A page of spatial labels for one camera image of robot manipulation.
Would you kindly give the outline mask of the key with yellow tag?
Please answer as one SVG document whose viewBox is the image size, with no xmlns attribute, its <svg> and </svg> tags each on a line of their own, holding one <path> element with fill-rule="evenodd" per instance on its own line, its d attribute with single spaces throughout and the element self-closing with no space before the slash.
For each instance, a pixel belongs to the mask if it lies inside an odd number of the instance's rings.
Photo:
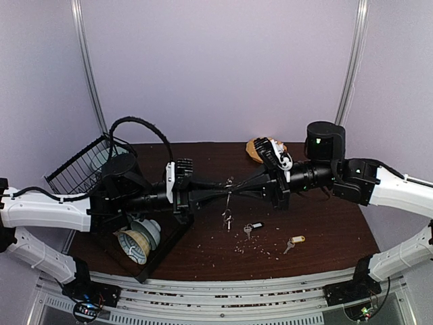
<svg viewBox="0 0 433 325">
<path fill-rule="evenodd" d="M 305 241 L 304 236 L 294 236 L 291 237 L 286 243 L 286 249 L 283 254 L 286 255 L 288 251 L 296 246 L 296 244 L 303 243 Z"/>
</svg>

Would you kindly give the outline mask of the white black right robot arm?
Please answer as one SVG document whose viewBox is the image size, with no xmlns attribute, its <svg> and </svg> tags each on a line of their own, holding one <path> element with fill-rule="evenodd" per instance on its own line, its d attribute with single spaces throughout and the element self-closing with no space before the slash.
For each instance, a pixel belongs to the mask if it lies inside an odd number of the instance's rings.
<svg viewBox="0 0 433 325">
<path fill-rule="evenodd" d="M 311 189 L 360 204 L 392 207 L 432 217 L 432 183 L 401 174 L 369 158 L 345 157 L 344 127 L 327 121 L 306 128 L 306 161 L 294 162 L 287 151 L 267 138 L 254 141 L 263 165 L 251 178 L 229 186 L 231 195 L 269 199 L 275 208 L 288 207 L 290 195 Z M 381 282 L 432 259 L 432 224 L 391 249 L 357 262 L 352 279 L 324 288 L 328 305 L 339 305 L 382 291 Z"/>
</svg>

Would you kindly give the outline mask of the aluminium corner post right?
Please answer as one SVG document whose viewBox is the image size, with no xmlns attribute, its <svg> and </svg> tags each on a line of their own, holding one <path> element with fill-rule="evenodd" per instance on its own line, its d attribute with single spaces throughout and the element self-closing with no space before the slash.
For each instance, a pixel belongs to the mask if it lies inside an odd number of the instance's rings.
<svg viewBox="0 0 433 325">
<path fill-rule="evenodd" d="M 337 125 L 343 126 L 345 124 L 350 110 L 352 95 L 355 91 L 355 79 L 361 65 L 361 58 L 365 44 L 368 13 L 369 1 L 359 0 L 348 67 L 346 70 L 346 76 L 344 79 L 342 93 L 335 118 L 335 123 Z"/>
</svg>

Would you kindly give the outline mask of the key with black tag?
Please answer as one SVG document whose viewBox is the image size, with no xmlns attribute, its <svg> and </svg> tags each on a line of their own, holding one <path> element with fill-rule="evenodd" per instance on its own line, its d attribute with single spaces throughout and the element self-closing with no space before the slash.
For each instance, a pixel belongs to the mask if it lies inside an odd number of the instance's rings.
<svg viewBox="0 0 433 325">
<path fill-rule="evenodd" d="M 243 231 L 247 237 L 247 240 L 251 239 L 251 233 L 253 230 L 257 230 L 264 227 L 263 222 L 256 222 L 256 223 L 248 223 L 244 226 Z"/>
</svg>

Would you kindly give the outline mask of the yellow patterned bowl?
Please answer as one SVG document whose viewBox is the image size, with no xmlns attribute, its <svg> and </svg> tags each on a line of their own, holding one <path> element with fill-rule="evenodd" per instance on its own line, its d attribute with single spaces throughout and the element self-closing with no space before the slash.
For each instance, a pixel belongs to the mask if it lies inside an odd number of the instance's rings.
<svg viewBox="0 0 433 325">
<path fill-rule="evenodd" d="M 124 253 L 138 265 L 145 265 L 151 251 L 148 239 L 134 230 L 120 231 L 117 235 L 119 245 Z"/>
</svg>

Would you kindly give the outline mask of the aluminium front rail frame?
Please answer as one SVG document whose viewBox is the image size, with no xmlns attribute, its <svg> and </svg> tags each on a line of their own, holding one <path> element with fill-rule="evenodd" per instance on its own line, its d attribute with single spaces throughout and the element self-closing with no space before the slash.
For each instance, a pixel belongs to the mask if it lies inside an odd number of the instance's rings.
<svg viewBox="0 0 433 325">
<path fill-rule="evenodd" d="M 369 324 L 417 324 L 402 276 L 381 294 L 331 306 L 325 285 L 351 279 L 353 270 L 240 281 L 147 280 L 93 272 L 93 280 L 120 287 L 116 307 L 105 307 L 96 324 L 353 324 L 356 306 L 380 307 Z"/>
</svg>

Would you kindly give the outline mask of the light green celadon bowl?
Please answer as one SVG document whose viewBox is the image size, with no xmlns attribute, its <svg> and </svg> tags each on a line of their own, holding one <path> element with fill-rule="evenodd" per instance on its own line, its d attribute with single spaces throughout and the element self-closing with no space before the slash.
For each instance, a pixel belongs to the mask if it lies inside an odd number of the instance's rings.
<svg viewBox="0 0 433 325">
<path fill-rule="evenodd" d="M 161 227 L 153 219 L 135 220 L 131 222 L 131 229 L 143 234 L 151 245 L 152 250 L 156 250 L 160 244 Z"/>
</svg>

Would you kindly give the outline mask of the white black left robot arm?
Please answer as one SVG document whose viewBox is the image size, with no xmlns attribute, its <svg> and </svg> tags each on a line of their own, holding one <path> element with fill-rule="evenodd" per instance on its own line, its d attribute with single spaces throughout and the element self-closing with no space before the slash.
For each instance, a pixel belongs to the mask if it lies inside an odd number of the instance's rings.
<svg viewBox="0 0 433 325">
<path fill-rule="evenodd" d="M 169 162 L 166 177 L 150 183 L 132 153 L 108 157 L 88 193 L 54 195 L 42 188 L 17 190 L 1 180 L 1 250 L 51 275 L 65 294 L 90 301 L 100 285 L 85 261 L 35 238 L 30 226 L 112 233 L 124 253 L 143 266 L 146 280 L 193 222 L 193 212 L 232 195 L 230 183 L 193 176 L 190 160 Z"/>
</svg>

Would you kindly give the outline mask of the aluminium corner post left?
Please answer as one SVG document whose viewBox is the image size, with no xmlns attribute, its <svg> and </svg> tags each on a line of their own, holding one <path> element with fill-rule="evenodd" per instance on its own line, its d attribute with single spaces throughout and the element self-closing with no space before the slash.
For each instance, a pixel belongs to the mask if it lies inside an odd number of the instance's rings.
<svg viewBox="0 0 433 325">
<path fill-rule="evenodd" d="M 89 53 L 89 46 L 87 44 L 85 21 L 83 17 L 82 3 L 79 0 L 71 0 L 72 18 L 78 39 L 78 46 L 81 51 L 81 60 L 85 74 L 85 82 L 89 92 L 91 107 L 93 109 L 97 126 L 101 133 L 107 133 L 108 127 L 101 108 L 101 102 L 97 91 L 93 67 L 91 64 L 91 56 Z"/>
</svg>

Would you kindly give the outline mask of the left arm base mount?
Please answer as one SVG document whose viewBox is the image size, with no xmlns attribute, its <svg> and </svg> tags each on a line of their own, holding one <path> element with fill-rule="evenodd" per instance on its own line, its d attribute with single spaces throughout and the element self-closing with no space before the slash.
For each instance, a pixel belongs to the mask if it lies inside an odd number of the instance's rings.
<svg viewBox="0 0 433 325">
<path fill-rule="evenodd" d="M 121 287 L 90 282 L 84 284 L 60 284 L 62 294 L 73 303 L 72 315 L 80 324 L 95 321 L 104 307 L 116 307 L 120 298 Z"/>
</svg>

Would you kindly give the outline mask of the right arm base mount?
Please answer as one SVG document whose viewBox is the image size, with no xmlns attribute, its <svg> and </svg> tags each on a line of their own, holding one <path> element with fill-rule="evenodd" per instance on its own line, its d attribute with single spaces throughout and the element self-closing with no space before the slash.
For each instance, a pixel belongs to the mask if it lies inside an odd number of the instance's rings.
<svg viewBox="0 0 433 325">
<path fill-rule="evenodd" d="M 352 322 L 366 322 L 379 309 L 378 295 L 382 292 L 379 283 L 349 280 L 328 284 L 323 288 L 327 306 L 340 305 L 344 315 Z"/>
</svg>

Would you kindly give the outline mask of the yellow polka dot dish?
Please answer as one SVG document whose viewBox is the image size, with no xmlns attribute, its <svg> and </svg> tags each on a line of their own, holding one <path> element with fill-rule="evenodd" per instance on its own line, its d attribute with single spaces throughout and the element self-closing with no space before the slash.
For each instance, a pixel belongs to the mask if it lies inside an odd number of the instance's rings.
<svg viewBox="0 0 433 325">
<path fill-rule="evenodd" d="M 281 141 L 277 141 L 277 140 L 273 139 L 272 137 L 268 137 L 268 139 L 269 139 L 269 140 L 273 140 L 273 141 L 277 144 L 277 146 L 280 147 L 282 150 L 287 150 L 287 146 L 286 146 L 283 142 L 281 142 Z M 254 141 L 255 141 L 255 140 L 256 140 L 256 138 L 251 139 L 251 140 L 249 140 L 249 141 L 246 143 L 246 152 L 248 153 L 248 155 L 250 156 L 250 158 L 251 158 L 252 160 L 254 160 L 254 161 L 257 162 L 257 163 L 262 164 L 262 163 L 263 163 L 263 160 L 262 160 L 262 158 L 258 155 L 258 153 L 257 153 L 257 151 L 256 151 L 256 149 L 255 149 L 255 147 L 254 147 Z"/>
</svg>

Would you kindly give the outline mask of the aluminium corner post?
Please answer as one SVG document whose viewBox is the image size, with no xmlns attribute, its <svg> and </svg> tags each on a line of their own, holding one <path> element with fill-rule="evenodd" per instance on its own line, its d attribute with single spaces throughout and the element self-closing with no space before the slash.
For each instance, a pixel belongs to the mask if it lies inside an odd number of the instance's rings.
<svg viewBox="0 0 433 325">
<path fill-rule="evenodd" d="M 355 79 L 361 65 L 361 58 L 365 44 L 368 13 L 369 1 L 359 0 L 348 67 L 346 70 L 346 76 L 344 79 L 342 93 L 335 118 L 335 123 L 337 125 L 343 126 L 345 124 L 350 110 L 352 95 L 355 91 Z"/>
<path fill-rule="evenodd" d="M 85 21 L 83 17 L 82 3 L 79 0 L 71 0 L 72 18 L 78 39 L 78 46 L 81 51 L 81 60 L 85 74 L 85 82 L 89 92 L 91 107 L 93 109 L 97 126 L 101 133 L 107 133 L 108 127 L 101 108 L 101 102 L 97 91 L 93 67 L 91 64 L 91 56 L 89 53 L 89 46 L 87 44 Z"/>
</svg>

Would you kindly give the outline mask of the silver key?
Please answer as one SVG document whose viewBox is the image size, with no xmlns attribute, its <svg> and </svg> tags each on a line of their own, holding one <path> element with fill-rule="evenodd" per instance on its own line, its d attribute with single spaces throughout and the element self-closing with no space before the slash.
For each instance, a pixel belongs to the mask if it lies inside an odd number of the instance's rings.
<svg viewBox="0 0 433 325">
<path fill-rule="evenodd" d="M 223 218 L 223 228 L 227 230 L 228 232 L 231 231 L 231 224 L 233 222 L 233 215 L 231 213 L 230 209 L 225 209 L 222 213 Z"/>
</svg>

